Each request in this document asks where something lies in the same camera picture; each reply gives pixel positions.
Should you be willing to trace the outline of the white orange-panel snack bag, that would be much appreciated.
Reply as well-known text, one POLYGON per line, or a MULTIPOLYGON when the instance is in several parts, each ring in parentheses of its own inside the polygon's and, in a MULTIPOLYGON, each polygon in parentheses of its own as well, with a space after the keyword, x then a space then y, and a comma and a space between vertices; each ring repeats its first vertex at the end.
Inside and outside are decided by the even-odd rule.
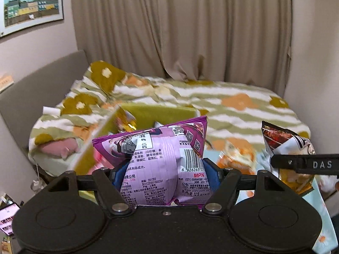
MULTIPOLYGON (((276 126, 267 121, 261 124, 266 151, 273 155, 314 155, 315 150, 310 139, 302 137, 286 128, 276 126)), ((278 175, 279 179, 300 196, 304 196, 313 190, 311 174, 298 174, 294 170, 271 167, 271 171, 278 175)))

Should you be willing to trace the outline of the purple snack bag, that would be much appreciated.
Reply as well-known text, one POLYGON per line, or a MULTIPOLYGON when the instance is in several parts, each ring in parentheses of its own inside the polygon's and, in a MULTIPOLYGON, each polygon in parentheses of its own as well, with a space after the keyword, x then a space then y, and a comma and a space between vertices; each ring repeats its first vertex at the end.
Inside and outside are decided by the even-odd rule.
POLYGON ((130 206, 203 205, 211 188, 203 164, 207 117, 133 133, 95 138, 94 149, 114 168, 117 188, 130 206))

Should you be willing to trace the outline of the gold foil snack bag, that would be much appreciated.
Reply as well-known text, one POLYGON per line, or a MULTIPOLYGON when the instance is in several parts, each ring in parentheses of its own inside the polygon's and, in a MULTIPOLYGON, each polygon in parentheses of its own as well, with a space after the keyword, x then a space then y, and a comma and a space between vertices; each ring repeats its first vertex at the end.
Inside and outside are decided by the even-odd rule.
POLYGON ((115 122, 119 133, 131 133, 137 130, 136 118, 122 107, 116 111, 115 122))

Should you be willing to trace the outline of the orange white cake bag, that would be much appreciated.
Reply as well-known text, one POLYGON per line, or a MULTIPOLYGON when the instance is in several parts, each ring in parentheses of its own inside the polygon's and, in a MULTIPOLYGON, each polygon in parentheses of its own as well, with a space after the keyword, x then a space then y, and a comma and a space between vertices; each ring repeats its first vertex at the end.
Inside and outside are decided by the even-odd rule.
POLYGON ((216 164, 220 168, 234 168, 242 174, 254 175, 256 150, 245 139, 228 138, 216 164))

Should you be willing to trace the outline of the pink plush toy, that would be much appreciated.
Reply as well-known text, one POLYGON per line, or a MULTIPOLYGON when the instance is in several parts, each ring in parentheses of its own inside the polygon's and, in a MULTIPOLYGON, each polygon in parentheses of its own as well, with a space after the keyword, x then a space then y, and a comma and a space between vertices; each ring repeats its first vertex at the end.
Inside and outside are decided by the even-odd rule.
POLYGON ((43 144, 39 147, 39 150, 42 153, 65 160, 73 153, 77 153, 79 146, 75 138, 67 138, 43 144))

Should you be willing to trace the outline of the green yellow cardboard box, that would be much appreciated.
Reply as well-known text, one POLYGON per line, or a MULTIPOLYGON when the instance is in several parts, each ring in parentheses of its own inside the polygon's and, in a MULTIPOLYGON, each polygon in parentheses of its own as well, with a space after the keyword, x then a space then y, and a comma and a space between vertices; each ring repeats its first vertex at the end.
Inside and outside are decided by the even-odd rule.
POLYGON ((98 163, 106 163, 102 158, 97 157, 92 144, 94 138, 126 131, 149 129, 157 124, 172 124, 197 116, 200 116, 199 110, 192 107, 168 107, 141 103, 117 104, 109 110, 106 119, 94 127, 88 129, 76 128, 76 135, 80 139, 80 149, 69 157, 67 169, 83 175, 92 171, 98 163))

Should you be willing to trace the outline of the green striped floral duvet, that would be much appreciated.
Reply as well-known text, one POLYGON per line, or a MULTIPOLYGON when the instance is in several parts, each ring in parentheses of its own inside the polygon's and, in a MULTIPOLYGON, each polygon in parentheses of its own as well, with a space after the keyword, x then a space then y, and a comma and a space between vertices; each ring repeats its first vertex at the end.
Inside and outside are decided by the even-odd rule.
POLYGON ((209 149, 222 150, 228 138, 247 140, 259 152, 264 149, 261 123, 267 121, 309 138, 311 132, 271 90, 220 81, 176 81, 125 72, 108 62, 92 62, 56 106, 59 117, 42 115, 29 137, 28 157, 50 175, 68 170, 63 160, 39 150, 43 144, 79 137, 76 128, 88 129, 106 119, 109 110, 121 103, 182 106, 198 109, 208 118, 209 149))

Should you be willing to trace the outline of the white paper roll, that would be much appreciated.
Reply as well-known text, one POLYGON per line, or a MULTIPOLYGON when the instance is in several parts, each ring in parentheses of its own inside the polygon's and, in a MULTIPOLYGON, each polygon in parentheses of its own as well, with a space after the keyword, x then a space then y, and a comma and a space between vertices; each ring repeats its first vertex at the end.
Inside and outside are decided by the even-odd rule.
POLYGON ((50 115, 50 116, 59 117, 61 115, 61 109, 43 106, 43 115, 50 115))

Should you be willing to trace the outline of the smartphone screen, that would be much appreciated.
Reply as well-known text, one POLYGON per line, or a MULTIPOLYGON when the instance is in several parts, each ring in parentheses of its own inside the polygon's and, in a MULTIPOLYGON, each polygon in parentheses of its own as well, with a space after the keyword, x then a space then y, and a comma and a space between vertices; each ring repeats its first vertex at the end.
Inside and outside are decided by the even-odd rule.
POLYGON ((12 222, 19 209, 20 207, 16 203, 12 203, 0 210, 0 229, 8 236, 13 235, 12 222))

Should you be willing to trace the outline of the grey upholstered headboard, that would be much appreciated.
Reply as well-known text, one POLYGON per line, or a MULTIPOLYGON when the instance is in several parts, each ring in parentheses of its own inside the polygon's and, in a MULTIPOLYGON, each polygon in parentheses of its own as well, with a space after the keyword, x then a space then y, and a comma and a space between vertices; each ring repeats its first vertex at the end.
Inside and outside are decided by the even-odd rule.
POLYGON ((43 66, 1 93, 1 116, 20 150, 28 150, 31 129, 43 107, 59 104, 88 66, 85 52, 77 51, 43 66))

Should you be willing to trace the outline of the beige curtain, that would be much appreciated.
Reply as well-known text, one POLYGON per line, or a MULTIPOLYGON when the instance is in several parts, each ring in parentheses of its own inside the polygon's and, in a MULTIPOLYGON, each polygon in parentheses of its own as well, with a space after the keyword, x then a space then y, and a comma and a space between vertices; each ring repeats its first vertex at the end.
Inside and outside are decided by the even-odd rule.
POLYGON ((175 80, 244 83, 284 94, 292 0, 71 0, 90 61, 175 80))

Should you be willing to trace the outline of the framed houses picture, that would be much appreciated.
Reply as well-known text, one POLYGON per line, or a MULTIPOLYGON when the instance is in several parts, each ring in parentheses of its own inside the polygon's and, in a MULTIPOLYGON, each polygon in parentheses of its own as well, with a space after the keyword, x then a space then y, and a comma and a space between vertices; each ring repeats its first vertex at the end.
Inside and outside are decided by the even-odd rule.
POLYGON ((1 37, 63 19, 63 0, 1 0, 1 37))

